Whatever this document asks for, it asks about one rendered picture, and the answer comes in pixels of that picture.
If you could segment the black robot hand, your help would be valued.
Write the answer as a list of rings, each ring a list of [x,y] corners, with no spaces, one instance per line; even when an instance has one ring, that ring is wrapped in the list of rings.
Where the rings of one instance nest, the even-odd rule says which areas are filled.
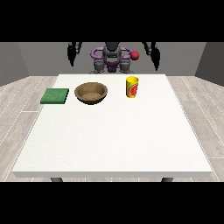
[[[67,57],[71,64],[71,66],[74,65],[74,60],[76,58],[76,55],[80,53],[81,51],[81,42],[69,42],[67,47]]]
[[[160,63],[160,51],[157,44],[155,42],[143,42],[143,46],[146,54],[150,56],[155,70],[158,70]]]

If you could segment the yellow cup with melon print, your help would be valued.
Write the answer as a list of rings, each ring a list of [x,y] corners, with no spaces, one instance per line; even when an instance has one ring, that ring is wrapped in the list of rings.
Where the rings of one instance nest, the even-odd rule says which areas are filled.
[[[130,76],[126,78],[126,95],[129,98],[135,98],[137,95],[138,78]]]

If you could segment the brown wooden bowl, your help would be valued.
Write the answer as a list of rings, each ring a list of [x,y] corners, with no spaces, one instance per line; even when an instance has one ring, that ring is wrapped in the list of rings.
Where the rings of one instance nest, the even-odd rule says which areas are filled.
[[[105,85],[99,82],[86,82],[80,84],[75,90],[76,98],[87,105],[95,105],[101,102],[108,93]]]

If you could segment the green square pad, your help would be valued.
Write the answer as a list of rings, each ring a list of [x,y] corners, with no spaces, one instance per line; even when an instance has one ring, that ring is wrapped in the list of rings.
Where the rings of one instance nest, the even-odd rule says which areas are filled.
[[[68,88],[48,88],[41,100],[41,104],[64,104],[67,99]]]

